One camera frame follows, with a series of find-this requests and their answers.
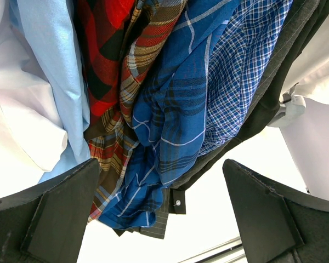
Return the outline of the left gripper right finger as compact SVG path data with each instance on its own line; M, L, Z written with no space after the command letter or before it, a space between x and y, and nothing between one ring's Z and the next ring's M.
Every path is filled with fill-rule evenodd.
M232 159L223 174L248 262L329 262L329 201Z

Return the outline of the red black plaid shirt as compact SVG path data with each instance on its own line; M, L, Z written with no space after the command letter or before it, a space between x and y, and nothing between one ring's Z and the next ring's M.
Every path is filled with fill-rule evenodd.
M132 16L143 1L77 1L75 25L90 107L86 137L106 133L101 117L119 103L120 65Z

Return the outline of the white dress shirt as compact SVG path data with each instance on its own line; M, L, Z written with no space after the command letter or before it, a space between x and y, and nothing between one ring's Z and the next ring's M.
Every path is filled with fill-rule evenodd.
M52 88L0 1L0 198L38 183L67 147Z

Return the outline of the aluminium mounting rail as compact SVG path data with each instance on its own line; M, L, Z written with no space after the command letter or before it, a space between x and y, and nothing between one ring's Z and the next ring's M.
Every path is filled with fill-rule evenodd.
M181 262L247 262L240 236Z

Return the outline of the tan red plaid shirt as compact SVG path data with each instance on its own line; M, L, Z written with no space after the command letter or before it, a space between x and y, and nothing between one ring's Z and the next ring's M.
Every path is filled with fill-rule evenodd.
M119 103L102 115L104 135L84 137L100 175L89 219L97 219L123 183L128 162L139 141L131 128L131 114L140 87L171 34L185 1L143 1L132 16L120 65Z

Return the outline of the white t-shirt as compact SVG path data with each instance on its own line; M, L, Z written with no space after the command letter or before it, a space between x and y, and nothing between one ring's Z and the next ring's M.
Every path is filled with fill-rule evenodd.
M329 105L329 15L317 33L293 62L281 92Z

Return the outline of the dark grey pinstripe shirt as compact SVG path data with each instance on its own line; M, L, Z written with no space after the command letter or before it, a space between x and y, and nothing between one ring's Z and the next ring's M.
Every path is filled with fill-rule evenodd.
M138 145L99 216L118 235L163 238L185 191L278 110L270 91L322 1L190 1L148 74L131 128Z

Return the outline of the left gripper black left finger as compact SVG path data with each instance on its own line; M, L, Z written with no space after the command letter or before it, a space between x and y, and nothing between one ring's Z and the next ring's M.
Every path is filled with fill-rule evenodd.
M0 198L0 262L76 262L99 179L99 162Z

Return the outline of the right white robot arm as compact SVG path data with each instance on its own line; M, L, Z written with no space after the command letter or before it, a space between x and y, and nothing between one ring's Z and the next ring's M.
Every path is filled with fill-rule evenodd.
M297 84L283 93L282 101L279 103L280 107L276 115L268 123L269 127L286 127L305 113L306 102L302 95L296 94L296 86Z

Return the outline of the blue striped shirt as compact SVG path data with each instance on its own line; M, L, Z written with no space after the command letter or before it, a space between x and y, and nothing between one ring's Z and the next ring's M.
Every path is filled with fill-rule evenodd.
M206 130L208 64L239 1L188 1L133 107L139 145L125 181L99 216L109 227L149 227L162 191L195 163Z

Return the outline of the light blue shirt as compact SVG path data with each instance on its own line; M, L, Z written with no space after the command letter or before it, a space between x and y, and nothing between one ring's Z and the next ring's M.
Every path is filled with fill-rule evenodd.
M56 108L67 132L68 144L44 182L90 159L83 133L90 124L87 89L73 25L73 1L10 1L13 25L25 36L52 86Z

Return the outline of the blue checked shirt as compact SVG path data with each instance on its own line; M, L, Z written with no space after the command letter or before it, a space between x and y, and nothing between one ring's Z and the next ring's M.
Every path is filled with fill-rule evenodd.
M235 137L275 48L292 1L242 1L213 48L203 156Z

